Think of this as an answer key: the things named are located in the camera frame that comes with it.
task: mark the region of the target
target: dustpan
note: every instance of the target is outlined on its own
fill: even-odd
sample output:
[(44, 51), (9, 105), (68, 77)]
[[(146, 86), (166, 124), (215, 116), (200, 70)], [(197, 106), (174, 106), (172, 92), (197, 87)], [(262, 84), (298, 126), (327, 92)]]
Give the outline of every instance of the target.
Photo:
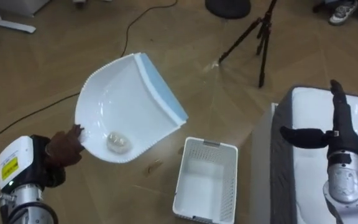
[[(188, 116), (146, 54), (117, 59), (85, 82), (75, 123), (82, 145), (108, 162), (129, 162), (186, 123)], [(126, 152), (111, 150), (109, 137), (124, 140)]]

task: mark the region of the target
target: shoe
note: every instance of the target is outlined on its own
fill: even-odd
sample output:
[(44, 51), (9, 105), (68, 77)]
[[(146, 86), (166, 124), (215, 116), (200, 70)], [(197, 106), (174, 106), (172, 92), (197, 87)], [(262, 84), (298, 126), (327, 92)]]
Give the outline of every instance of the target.
[(340, 26), (353, 14), (358, 8), (358, 2), (346, 1), (335, 9), (335, 13), (329, 18), (329, 23), (334, 26)]

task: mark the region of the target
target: brown glove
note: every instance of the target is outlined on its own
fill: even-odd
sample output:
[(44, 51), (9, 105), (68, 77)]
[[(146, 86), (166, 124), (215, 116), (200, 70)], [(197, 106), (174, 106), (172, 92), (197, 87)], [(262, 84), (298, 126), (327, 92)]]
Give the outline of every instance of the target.
[(82, 158), (80, 152), (84, 149), (78, 140), (82, 130), (80, 125), (74, 124), (67, 133), (57, 132), (45, 149), (48, 155), (46, 163), (51, 166), (67, 167), (79, 162)]

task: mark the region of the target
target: wooden floor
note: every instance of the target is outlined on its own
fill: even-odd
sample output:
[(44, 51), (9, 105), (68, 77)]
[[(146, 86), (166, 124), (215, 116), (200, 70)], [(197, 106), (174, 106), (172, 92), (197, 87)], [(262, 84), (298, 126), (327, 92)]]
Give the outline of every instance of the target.
[[(29, 35), (0, 28), (0, 130), (79, 91), (93, 71), (119, 57), (130, 21), (150, 6), (171, 2), (91, 1), (78, 11), (69, 0), (56, 0), (35, 18), (9, 16), (37, 31)], [(311, 13), (311, 1), (279, 0), (263, 89), (256, 88), (256, 33), (219, 68), (211, 68), (269, 4), (252, 2), (245, 19), (225, 21), (206, 11), (202, 0), (179, 0), (177, 6), (150, 11), (133, 25), (127, 53), (149, 55), (190, 118), (128, 164), (108, 164), (84, 152), (83, 160), (67, 169), (66, 183), (45, 192), (60, 223), (189, 223), (172, 213), (180, 149), (187, 136), (239, 148), (236, 223), (248, 223), (248, 137), (269, 103), (279, 101), (292, 85), (326, 88), (331, 78), (358, 94), (358, 20), (330, 26), (328, 13)], [(75, 103), (76, 98), (66, 100), (13, 126), (0, 136), (0, 152), (20, 135), (52, 136), (68, 129)]]

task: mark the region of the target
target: black round stool base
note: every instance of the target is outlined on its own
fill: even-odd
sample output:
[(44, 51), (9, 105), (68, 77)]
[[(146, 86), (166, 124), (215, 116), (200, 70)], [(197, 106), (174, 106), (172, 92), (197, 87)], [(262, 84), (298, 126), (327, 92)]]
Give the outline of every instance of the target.
[(249, 14), (249, 0), (205, 0), (205, 7), (215, 16), (225, 19), (240, 19)]

